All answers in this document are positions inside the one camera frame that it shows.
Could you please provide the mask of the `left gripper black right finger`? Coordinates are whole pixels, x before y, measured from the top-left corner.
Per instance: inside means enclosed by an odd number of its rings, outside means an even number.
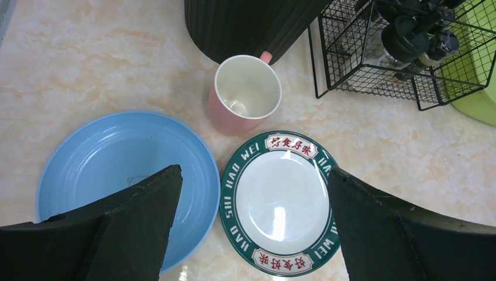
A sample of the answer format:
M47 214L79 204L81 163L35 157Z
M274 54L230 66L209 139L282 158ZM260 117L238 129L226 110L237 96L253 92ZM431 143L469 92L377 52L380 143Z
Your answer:
M334 167L332 214L350 280L494 280L495 228L427 210Z

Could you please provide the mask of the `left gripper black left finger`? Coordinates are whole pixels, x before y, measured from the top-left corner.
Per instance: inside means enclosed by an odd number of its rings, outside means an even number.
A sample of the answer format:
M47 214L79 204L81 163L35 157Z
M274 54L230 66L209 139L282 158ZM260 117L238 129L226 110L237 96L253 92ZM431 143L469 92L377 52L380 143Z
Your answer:
M1 228L2 280L157 280L181 167L66 213Z

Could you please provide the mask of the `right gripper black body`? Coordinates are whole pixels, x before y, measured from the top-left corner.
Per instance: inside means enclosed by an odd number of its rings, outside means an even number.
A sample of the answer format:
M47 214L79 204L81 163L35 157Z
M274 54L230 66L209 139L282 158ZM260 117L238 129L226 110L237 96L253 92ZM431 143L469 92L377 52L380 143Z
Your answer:
M392 22L400 15L413 17L418 23L436 15L426 32L430 35L439 33L455 19L454 9L464 3L459 1L378 1L376 10L387 22Z

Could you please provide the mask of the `spice jar black lid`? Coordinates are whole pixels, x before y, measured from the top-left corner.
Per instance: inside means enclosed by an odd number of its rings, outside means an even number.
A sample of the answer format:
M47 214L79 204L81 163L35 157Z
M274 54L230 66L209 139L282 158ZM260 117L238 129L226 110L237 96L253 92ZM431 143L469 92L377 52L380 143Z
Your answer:
M443 29L431 38L429 49L426 52L403 68L406 73L397 73L395 76L401 81L408 80L421 71L440 64L445 59L456 54L459 49L460 41L458 37L450 30Z
M370 42L371 64L402 69L429 47L425 31L414 31L417 21L406 15L397 16Z

